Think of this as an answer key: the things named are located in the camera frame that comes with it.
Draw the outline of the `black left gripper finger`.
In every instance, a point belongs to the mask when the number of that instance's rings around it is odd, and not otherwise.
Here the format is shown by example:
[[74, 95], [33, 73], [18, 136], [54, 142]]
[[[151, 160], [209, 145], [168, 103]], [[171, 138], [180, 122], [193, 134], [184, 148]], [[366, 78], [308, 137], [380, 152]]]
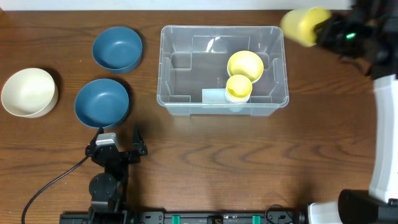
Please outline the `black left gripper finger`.
[[97, 137], [100, 135], [100, 134], [103, 134], [104, 133], [104, 129], [103, 128], [99, 128], [98, 130], [97, 130], [97, 132], [96, 132], [96, 134], [94, 135], [94, 137], [93, 137], [93, 139], [89, 142], [89, 144], [88, 144], [88, 149], [94, 149], [95, 147], [96, 147], [96, 140], [97, 140]]
[[140, 156], [147, 155], [147, 146], [140, 134], [138, 124], [134, 126], [134, 132], [132, 137], [132, 145]]

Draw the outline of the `yellow cup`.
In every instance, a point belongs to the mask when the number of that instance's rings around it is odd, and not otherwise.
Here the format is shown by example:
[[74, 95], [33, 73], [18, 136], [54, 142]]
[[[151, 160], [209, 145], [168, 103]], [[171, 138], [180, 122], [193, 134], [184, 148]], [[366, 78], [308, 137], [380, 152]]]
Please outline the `yellow cup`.
[[304, 47], [316, 44], [315, 27], [331, 17], [331, 12], [322, 7], [295, 9], [286, 13], [280, 22], [284, 36]]
[[232, 75], [226, 82], [226, 93], [235, 98], [245, 98], [251, 95], [252, 82], [244, 75]]

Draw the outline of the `light blue cup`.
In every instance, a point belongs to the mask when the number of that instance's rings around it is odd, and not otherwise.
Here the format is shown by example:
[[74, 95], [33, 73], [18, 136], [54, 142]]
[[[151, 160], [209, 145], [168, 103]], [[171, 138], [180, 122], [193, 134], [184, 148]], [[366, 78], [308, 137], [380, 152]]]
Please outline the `light blue cup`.
[[240, 113], [243, 109], [245, 109], [245, 103], [236, 103], [229, 107], [229, 110], [233, 113]]

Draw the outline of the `cream cup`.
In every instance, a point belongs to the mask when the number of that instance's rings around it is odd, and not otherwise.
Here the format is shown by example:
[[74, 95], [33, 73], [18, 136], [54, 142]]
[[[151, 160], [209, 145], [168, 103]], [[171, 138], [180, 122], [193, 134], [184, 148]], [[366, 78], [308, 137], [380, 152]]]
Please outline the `cream cup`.
[[242, 103], [247, 103], [250, 99], [250, 95], [247, 95], [245, 97], [236, 97], [230, 94], [229, 92], [225, 92], [225, 97], [226, 100], [230, 103], [236, 103], [236, 104], [242, 104]]

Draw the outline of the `small yellow bowl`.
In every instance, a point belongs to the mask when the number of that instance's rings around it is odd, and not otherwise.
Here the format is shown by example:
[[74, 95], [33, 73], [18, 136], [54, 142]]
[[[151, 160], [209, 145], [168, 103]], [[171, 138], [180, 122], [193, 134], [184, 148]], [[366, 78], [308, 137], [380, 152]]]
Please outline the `small yellow bowl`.
[[230, 56], [227, 63], [227, 73], [233, 75], [244, 75], [251, 83], [256, 83], [263, 74], [264, 63], [260, 56], [248, 50], [242, 50]]

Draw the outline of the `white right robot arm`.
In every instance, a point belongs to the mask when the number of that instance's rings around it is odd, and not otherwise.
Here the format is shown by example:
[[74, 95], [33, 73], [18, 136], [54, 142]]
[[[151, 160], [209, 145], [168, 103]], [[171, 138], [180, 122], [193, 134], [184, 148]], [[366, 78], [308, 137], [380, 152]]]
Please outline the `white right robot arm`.
[[136, 169], [136, 209], [258, 212], [365, 189], [376, 158], [371, 82], [318, 47], [285, 38], [290, 101], [270, 116], [172, 116], [155, 101], [155, 51], [166, 25], [275, 25], [280, 11], [138, 11], [147, 46], [134, 111], [149, 155]]

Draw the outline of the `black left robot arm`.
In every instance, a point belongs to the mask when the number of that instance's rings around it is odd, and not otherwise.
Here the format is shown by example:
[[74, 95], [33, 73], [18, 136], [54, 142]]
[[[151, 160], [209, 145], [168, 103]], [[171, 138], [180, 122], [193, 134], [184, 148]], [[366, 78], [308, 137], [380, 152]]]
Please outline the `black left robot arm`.
[[140, 162], [136, 151], [119, 150], [114, 133], [99, 128], [86, 147], [85, 155], [104, 168], [89, 184], [91, 207], [90, 224], [133, 224], [138, 222], [136, 212], [127, 205], [129, 165]]

